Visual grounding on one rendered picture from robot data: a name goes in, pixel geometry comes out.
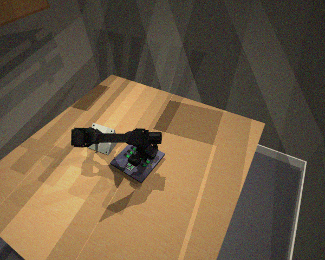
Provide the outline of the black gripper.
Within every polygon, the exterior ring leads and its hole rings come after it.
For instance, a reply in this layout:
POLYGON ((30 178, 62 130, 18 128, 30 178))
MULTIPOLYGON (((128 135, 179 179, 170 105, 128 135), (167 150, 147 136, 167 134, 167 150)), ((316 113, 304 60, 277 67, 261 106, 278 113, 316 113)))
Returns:
POLYGON ((128 158, 128 162, 134 166, 138 166, 141 163, 141 159, 144 159, 144 161, 147 160, 147 156, 142 156, 142 150, 144 148, 146 148, 147 146, 140 146, 136 148, 136 151, 138 151, 135 155, 132 154, 129 158, 128 158))

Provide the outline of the grey switch panel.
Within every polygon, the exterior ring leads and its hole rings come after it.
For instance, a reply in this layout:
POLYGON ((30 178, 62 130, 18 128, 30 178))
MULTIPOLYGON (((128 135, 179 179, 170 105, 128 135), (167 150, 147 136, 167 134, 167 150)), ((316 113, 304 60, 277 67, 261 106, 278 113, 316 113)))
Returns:
POLYGON ((132 177, 136 181, 142 183, 151 171, 156 167, 159 161, 164 157, 165 153, 158 151, 153 160, 147 157, 147 160, 141 159, 141 163, 136 167, 128 162, 128 158, 132 154, 136 154, 135 146, 127 145, 110 164, 121 170, 123 173, 132 177))

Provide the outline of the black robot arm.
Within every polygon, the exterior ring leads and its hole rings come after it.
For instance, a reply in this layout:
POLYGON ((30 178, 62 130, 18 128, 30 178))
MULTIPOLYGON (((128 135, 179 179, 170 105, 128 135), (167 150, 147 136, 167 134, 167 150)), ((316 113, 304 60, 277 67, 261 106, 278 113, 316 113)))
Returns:
POLYGON ((162 141, 161 132, 148 132, 144 128, 136 128, 125 134, 102 133, 97 128, 74 128, 71 130, 71 145, 74 147, 89 147, 100 142, 125 142, 135 147, 147 146, 142 150, 142 156, 154 159, 158 152, 158 145, 162 141), (149 144, 154 144, 149 146, 149 144))

